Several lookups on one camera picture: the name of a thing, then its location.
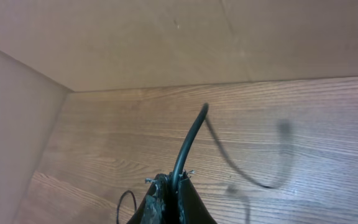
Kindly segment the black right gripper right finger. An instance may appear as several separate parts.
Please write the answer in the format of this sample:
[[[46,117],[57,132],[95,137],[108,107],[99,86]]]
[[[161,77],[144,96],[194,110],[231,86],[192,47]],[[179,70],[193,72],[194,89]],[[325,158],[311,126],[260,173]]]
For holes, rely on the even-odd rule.
[[[177,190],[178,213],[181,224],[216,224],[205,207],[187,172],[183,172]]]

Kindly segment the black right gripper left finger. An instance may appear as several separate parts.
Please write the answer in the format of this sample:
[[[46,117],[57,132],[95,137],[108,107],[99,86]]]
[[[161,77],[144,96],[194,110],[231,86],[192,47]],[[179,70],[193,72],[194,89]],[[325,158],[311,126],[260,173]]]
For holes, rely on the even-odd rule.
[[[146,178],[150,187],[128,224],[163,224],[168,198],[168,175],[157,174],[153,179]]]

